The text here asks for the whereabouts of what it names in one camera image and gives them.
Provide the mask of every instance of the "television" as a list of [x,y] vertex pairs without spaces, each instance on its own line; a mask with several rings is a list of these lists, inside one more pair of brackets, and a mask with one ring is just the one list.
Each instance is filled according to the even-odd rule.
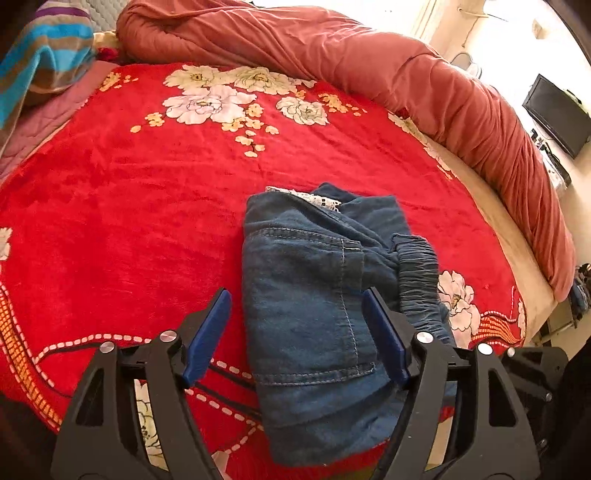
[[568,94],[538,75],[523,107],[575,158],[591,138],[591,118]]

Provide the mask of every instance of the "striped pillow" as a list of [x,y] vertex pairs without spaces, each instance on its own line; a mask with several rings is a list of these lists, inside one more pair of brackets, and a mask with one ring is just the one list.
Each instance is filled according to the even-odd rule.
[[0,63],[0,155],[24,105],[37,105],[67,89],[94,61],[88,13],[74,0],[49,1]]

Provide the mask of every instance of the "blue denim pants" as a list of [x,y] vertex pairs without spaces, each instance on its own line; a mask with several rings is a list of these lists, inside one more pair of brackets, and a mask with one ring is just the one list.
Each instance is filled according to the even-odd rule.
[[387,439],[405,400],[389,381],[361,312],[376,287],[388,307],[453,343],[439,301],[437,258],[414,236],[395,198],[360,197],[330,184],[316,195],[248,200],[243,306],[248,356],[276,462],[330,463]]

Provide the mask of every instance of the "metal bolt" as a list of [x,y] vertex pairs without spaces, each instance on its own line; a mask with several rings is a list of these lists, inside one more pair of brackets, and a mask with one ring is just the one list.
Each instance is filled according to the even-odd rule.
[[417,340],[421,343],[431,343],[433,341],[433,335],[429,332],[418,332]]
[[488,343],[479,343],[478,344],[478,351],[482,355],[490,355],[490,354],[492,354],[492,347]]
[[174,330],[166,330],[160,334],[160,340],[164,343],[174,342],[177,339],[177,332]]
[[101,344],[99,350],[101,353],[109,353],[115,349],[115,344],[113,342],[105,342]]

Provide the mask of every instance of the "blue gripper pad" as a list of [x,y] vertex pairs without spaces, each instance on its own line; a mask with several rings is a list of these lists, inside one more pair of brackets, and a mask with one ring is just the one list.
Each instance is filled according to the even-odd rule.
[[388,314],[371,290],[363,292],[361,311],[390,380],[400,387],[406,386],[411,378],[407,369],[406,350]]
[[187,366],[183,371],[187,385],[194,385],[205,375],[231,310],[232,296],[224,289],[187,348]]

